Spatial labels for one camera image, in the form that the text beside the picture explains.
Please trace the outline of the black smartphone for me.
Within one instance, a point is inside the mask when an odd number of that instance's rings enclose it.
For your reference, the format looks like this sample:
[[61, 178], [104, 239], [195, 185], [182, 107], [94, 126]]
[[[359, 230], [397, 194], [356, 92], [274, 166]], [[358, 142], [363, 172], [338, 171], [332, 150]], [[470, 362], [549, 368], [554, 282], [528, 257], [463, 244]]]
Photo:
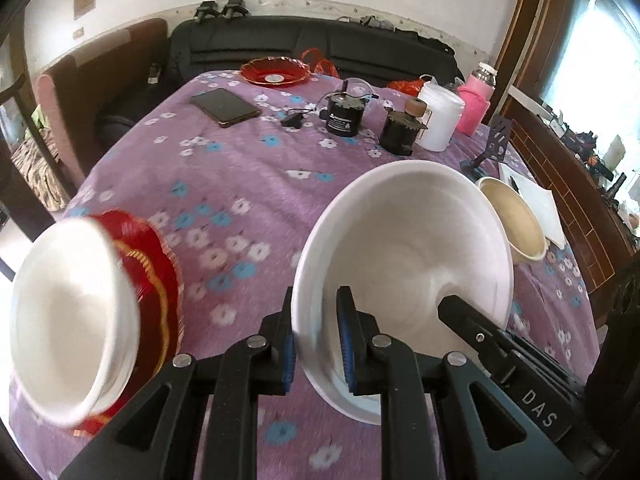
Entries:
[[221, 128], [246, 122], [262, 114], [259, 107], [246, 102], [235, 93], [221, 88], [192, 96], [190, 103], [207, 117], [213, 119]]

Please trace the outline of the red scalloped plate stack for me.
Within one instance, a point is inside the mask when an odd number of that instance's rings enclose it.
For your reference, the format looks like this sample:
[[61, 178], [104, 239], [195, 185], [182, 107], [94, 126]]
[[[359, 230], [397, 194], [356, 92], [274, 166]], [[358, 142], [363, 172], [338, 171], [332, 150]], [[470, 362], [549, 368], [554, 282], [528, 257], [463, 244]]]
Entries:
[[183, 337], [183, 279], [174, 252], [149, 221], [120, 209], [91, 218], [111, 235], [134, 284], [140, 311], [137, 361], [117, 401], [74, 428], [92, 437], [180, 350]]

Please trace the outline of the wooden side cabinet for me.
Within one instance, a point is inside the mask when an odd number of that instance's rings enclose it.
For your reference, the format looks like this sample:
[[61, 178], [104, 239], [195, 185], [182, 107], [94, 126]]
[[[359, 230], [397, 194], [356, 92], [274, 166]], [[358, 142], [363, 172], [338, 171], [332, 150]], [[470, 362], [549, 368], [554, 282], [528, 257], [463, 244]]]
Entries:
[[562, 143], [536, 101], [511, 87], [501, 113], [513, 120], [514, 148], [536, 181], [553, 194], [591, 300], [607, 300], [622, 273], [639, 261], [626, 224], [605, 203], [587, 167]]

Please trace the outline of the white paper bowl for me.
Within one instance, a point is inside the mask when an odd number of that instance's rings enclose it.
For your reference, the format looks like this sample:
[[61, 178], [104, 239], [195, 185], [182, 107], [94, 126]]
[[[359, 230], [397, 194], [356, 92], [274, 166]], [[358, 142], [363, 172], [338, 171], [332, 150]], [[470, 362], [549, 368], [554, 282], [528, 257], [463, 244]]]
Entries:
[[353, 396], [345, 380], [336, 292], [427, 356], [476, 352], [439, 321], [457, 295], [505, 328], [513, 263], [502, 223], [480, 189], [438, 162], [402, 160], [372, 169], [338, 194], [309, 234], [295, 272], [291, 318], [304, 373], [343, 415], [376, 425], [378, 396]]

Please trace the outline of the white plastic container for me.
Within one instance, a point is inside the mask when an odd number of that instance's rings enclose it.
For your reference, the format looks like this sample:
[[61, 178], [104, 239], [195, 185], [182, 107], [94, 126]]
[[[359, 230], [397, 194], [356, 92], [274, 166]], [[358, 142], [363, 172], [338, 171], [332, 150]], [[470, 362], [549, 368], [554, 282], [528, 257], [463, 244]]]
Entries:
[[424, 125], [416, 144], [424, 150], [442, 152], [456, 130], [465, 108], [465, 102], [455, 94], [434, 82], [424, 82], [418, 99], [426, 104], [420, 121]]

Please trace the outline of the black round device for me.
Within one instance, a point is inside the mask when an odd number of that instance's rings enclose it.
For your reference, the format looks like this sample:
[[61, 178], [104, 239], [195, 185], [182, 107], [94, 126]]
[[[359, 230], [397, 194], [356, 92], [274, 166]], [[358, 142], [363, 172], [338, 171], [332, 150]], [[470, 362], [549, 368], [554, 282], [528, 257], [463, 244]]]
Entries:
[[353, 138], [358, 133], [368, 103], [378, 95], [367, 81], [360, 78], [344, 79], [341, 88], [322, 96], [319, 117], [326, 130], [342, 138]]

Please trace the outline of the red glass dish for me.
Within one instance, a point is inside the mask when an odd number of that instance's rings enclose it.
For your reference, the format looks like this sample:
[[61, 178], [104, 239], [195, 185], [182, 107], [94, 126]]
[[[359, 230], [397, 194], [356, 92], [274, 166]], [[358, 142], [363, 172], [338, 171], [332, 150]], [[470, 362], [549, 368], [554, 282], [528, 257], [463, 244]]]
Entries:
[[267, 56], [243, 64], [240, 75], [256, 86], [286, 88], [307, 81], [311, 77], [311, 70], [296, 58]]

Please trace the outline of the pink covered bottle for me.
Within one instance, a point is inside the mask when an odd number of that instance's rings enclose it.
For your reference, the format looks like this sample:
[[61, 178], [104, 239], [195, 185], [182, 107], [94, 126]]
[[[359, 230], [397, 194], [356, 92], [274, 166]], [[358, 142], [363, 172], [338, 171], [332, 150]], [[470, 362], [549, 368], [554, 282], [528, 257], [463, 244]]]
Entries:
[[464, 102], [464, 110], [457, 124], [459, 132], [472, 136], [480, 125], [495, 91], [497, 75], [498, 72], [491, 65], [480, 62], [465, 83], [457, 88], [457, 94]]

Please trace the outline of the small black adapter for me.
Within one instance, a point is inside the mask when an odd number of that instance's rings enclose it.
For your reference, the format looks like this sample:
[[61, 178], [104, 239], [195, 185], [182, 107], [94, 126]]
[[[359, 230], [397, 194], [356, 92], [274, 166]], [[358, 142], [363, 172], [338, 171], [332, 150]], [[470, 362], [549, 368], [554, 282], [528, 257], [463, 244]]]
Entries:
[[280, 124], [285, 128], [300, 129], [302, 128], [304, 120], [305, 114], [303, 112], [295, 112], [287, 114], [285, 118], [280, 121]]

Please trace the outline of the black phone stand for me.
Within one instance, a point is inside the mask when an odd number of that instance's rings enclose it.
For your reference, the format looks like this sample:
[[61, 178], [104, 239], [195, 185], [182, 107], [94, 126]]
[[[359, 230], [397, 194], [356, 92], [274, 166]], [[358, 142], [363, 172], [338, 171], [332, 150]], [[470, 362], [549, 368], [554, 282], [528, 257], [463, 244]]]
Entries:
[[484, 151], [471, 160], [464, 160], [460, 164], [462, 174], [472, 180], [484, 177], [486, 172], [480, 168], [485, 160], [503, 162], [506, 157], [506, 149], [510, 141], [512, 120], [496, 115], [491, 119]]

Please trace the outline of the black pen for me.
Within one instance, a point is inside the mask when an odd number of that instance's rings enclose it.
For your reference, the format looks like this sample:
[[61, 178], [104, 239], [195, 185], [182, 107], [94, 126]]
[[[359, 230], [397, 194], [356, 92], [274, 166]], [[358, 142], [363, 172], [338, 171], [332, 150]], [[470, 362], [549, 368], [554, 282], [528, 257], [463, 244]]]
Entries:
[[520, 188], [518, 187], [518, 184], [516, 183], [514, 177], [509, 177], [509, 182], [510, 182], [511, 188], [513, 188], [515, 192], [520, 194]]

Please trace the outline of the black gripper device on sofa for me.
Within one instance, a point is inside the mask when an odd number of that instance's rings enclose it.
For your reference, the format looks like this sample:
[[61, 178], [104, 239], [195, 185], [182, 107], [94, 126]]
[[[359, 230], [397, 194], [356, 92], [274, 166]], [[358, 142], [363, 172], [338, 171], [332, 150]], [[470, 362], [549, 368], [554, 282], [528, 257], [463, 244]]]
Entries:
[[215, 0], [205, 0], [200, 3], [200, 5], [196, 8], [194, 13], [194, 21], [197, 23], [201, 23], [206, 18], [212, 16], [216, 18], [220, 12], [218, 11], [218, 4]]

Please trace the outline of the beige paper bowl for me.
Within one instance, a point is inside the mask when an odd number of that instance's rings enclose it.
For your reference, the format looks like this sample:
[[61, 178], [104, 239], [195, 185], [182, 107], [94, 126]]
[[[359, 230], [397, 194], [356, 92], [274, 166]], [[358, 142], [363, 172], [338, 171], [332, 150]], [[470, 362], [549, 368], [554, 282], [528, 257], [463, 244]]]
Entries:
[[508, 239], [514, 264], [532, 264], [546, 255], [548, 243], [533, 211], [518, 192], [501, 180], [484, 177], [477, 187], [494, 207]]

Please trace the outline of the white notebook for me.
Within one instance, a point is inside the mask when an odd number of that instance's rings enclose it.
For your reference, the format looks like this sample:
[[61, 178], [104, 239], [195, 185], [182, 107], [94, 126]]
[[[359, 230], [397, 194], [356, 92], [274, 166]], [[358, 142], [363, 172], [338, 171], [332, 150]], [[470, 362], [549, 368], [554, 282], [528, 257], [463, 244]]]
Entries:
[[528, 177], [518, 174], [502, 162], [498, 163], [498, 167], [500, 179], [504, 183], [510, 185], [509, 177], [514, 177], [520, 188], [521, 198], [533, 211], [546, 239], [563, 250], [566, 246], [566, 237], [552, 192], [529, 180]]

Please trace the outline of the white bowl on red plates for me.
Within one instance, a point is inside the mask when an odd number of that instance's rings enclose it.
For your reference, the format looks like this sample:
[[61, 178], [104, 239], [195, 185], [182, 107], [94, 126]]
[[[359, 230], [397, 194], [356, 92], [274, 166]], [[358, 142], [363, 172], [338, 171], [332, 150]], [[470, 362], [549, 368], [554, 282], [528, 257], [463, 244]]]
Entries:
[[110, 408], [134, 371], [140, 311], [113, 237], [89, 217], [38, 237], [13, 281], [15, 380], [53, 426], [73, 428]]

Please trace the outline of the dark jar with cork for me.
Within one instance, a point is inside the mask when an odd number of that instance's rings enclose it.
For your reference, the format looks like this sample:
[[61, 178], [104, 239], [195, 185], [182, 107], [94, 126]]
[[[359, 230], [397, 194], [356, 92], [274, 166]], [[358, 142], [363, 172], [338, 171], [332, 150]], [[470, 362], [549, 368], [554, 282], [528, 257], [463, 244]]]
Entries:
[[405, 102], [403, 110], [390, 110], [380, 135], [380, 145], [385, 151], [397, 156], [410, 156], [413, 143], [419, 133], [426, 128], [421, 118], [427, 105], [417, 98]]

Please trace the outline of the red plastic bag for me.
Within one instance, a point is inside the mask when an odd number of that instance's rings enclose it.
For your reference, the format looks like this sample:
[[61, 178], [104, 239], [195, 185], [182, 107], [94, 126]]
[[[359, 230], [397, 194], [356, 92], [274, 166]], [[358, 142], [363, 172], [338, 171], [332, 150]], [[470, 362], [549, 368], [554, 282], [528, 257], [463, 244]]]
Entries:
[[318, 48], [309, 48], [305, 50], [300, 55], [300, 59], [307, 64], [310, 70], [315, 74], [340, 78], [340, 73], [335, 65], [326, 58], [323, 52]]

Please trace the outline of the black leather sofa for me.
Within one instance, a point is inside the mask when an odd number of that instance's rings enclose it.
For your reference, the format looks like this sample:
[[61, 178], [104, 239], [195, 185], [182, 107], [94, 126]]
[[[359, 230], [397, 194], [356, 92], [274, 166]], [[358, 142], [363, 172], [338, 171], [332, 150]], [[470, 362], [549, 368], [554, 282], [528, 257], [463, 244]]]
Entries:
[[237, 70], [254, 58], [300, 58], [316, 48], [341, 77], [375, 87], [431, 75], [439, 84], [461, 79], [454, 50], [408, 30], [385, 30], [297, 16], [244, 16], [186, 21], [172, 32], [166, 75], [182, 86], [211, 70]]

